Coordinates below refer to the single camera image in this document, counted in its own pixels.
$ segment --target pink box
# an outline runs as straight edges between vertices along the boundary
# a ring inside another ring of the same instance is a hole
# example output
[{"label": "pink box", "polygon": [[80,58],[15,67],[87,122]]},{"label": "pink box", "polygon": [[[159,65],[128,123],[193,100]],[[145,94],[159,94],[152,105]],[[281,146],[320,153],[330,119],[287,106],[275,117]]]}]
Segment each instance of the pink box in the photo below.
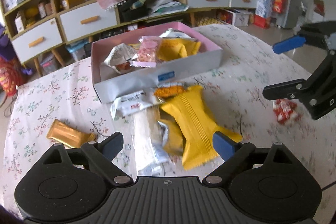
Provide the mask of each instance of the pink box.
[{"label": "pink box", "polygon": [[[102,64],[114,46],[121,43],[138,43],[142,36],[159,36],[169,28],[178,29],[199,40],[202,43],[199,53],[158,64],[155,68],[143,68],[124,75],[119,75],[110,67]],[[92,43],[92,84],[99,100],[106,104],[113,102],[120,96],[144,88],[155,87],[165,81],[181,80],[210,69],[216,69],[221,64],[222,55],[223,49],[221,47],[180,22],[138,29]]]}]

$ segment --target cabinet leg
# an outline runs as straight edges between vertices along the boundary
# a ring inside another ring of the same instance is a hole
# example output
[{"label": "cabinet leg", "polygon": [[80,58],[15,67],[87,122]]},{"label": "cabinet leg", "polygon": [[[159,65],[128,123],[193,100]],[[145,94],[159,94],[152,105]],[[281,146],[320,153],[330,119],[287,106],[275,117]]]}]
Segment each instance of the cabinet leg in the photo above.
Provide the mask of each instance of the cabinet leg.
[{"label": "cabinet leg", "polygon": [[194,13],[190,13],[190,23],[191,23],[191,27],[196,27],[196,20],[195,20]]},{"label": "cabinet leg", "polygon": [[56,57],[57,61],[61,64],[61,66],[64,68],[66,66],[63,58],[61,57],[61,55],[58,53],[57,49],[52,49],[51,52],[53,53],[53,55]]},{"label": "cabinet leg", "polygon": [[42,70],[41,70],[41,67],[40,67],[40,63],[39,63],[39,60],[36,58],[34,58],[34,63],[35,63],[35,68],[36,68],[36,71],[37,73],[39,74],[39,77],[42,77],[43,74],[42,74]]}]

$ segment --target floral tablecloth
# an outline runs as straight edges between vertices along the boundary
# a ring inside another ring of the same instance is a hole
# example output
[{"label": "floral tablecloth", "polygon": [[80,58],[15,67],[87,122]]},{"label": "floral tablecloth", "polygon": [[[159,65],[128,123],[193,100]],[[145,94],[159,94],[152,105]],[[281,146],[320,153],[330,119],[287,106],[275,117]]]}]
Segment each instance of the floral tablecloth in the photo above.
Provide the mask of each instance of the floral tablecloth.
[{"label": "floral tablecloth", "polygon": [[[204,99],[218,123],[241,133],[256,146],[270,147],[283,142],[306,166],[321,187],[336,180],[336,112],[318,121],[303,114],[291,127],[279,125],[272,102],[263,98],[266,85],[299,78],[309,73],[285,55],[276,55],[263,41],[230,25],[196,28],[224,49],[220,68],[195,75],[185,81],[204,87]],[[23,85],[18,90],[7,130],[1,189],[4,207],[19,214],[14,190],[40,156],[52,145],[46,138],[55,118],[83,132],[94,132],[102,141],[115,131],[124,136],[124,148],[113,163],[136,178],[131,117],[112,121],[110,105],[102,105],[91,84],[90,58]],[[181,159],[166,170],[166,176],[198,175],[202,180],[222,164],[217,158],[201,167],[185,171]],[[315,215],[318,223],[329,223],[336,209],[336,186],[323,192]]]}]

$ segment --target floral pattern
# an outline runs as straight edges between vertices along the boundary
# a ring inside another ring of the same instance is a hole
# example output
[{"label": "floral pattern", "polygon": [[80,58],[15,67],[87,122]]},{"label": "floral pattern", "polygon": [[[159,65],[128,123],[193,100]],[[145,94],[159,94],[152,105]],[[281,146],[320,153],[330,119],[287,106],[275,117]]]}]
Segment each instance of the floral pattern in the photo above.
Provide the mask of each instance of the floral pattern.
[{"label": "floral pattern", "polygon": [[[224,49],[221,67],[184,81],[201,85],[203,97],[219,125],[243,135],[256,146],[270,147],[283,142],[315,177],[321,187],[336,180],[336,111],[318,121],[298,103],[301,121],[291,126],[277,123],[272,102],[263,97],[263,88],[310,74],[285,55],[276,55],[263,41],[231,25],[196,28]],[[4,207],[19,214],[14,201],[18,182],[54,143],[46,138],[55,118],[82,132],[94,133],[100,142],[116,131],[124,136],[124,148],[113,160],[136,179],[130,117],[112,121],[110,104],[102,105],[91,84],[91,59],[84,59],[34,82],[22,85],[7,130],[3,177],[0,190]],[[164,166],[166,176],[199,176],[223,163],[216,158],[185,171],[181,158]],[[336,186],[323,192],[315,215],[317,223],[329,223],[336,209]]]}]

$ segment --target blue sticker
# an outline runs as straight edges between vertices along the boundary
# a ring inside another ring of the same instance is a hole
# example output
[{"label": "blue sticker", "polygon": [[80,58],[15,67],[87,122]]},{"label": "blue sticker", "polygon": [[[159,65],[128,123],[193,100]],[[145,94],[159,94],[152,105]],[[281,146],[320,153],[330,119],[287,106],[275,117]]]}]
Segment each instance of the blue sticker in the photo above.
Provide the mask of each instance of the blue sticker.
[{"label": "blue sticker", "polygon": [[159,80],[159,82],[171,79],[175,77],[175,71],[171,71],[171,72],[167,72],[163,75],[159,75],[157,78]]}]

